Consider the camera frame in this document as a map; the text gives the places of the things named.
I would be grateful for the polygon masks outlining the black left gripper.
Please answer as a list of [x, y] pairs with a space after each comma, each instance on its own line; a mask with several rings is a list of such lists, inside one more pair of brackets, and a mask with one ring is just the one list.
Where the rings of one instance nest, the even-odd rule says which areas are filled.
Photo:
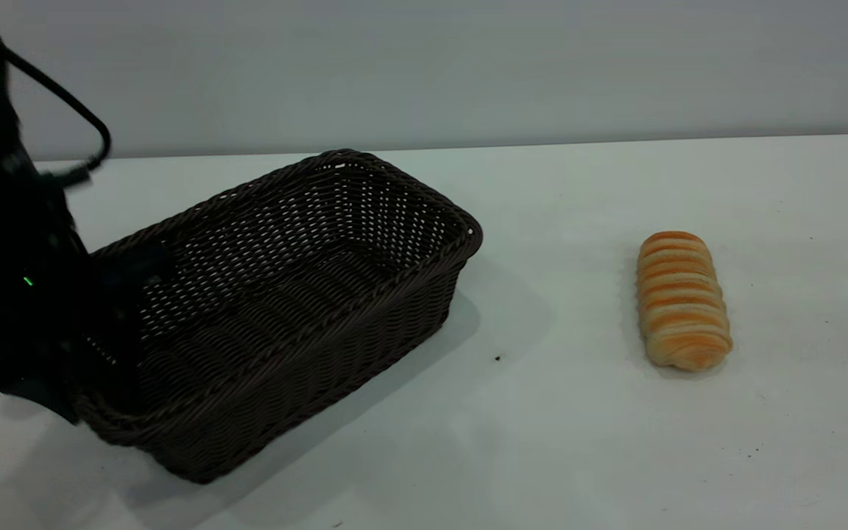
[[[65, 191], [90, 181], [100, 162], [39, 172], [26, 155], [0, 166], [0, 393], [81, 422], [71, 390], [105, 382], [105, 360], [88, 343], [98, 300], [90, 256]], [[174, 275], [162, 244], [96, 256], [101, 328], [111, 353], [138, 353], [145, 286]]]

